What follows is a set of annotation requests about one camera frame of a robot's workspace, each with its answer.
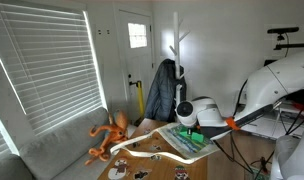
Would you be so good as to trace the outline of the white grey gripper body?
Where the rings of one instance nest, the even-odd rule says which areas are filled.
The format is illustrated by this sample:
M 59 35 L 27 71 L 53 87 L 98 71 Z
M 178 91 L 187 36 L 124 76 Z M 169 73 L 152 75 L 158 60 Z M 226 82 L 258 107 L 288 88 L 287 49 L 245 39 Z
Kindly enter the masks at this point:
M 179 121 L 187 127 L 196 124 L 201 127 L 226 126 L 215 100 L 206 96 L 180 102 L 176 108 L 176 114 Z

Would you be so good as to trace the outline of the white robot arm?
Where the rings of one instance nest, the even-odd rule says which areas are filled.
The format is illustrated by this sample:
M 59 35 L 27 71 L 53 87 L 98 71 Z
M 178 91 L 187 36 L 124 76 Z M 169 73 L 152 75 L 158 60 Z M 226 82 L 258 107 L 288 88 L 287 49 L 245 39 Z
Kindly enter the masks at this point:
M 215 100 L 206 96 L 180 102 L 176 114 L 187 128 L 199 125 L 206 138 L 217 140 L 272 111 L 280 98 L 302 89 L 304 51 L 277 60 L 252 73 L 247 79 L 246 105 L 232 117 L 224 119 Z

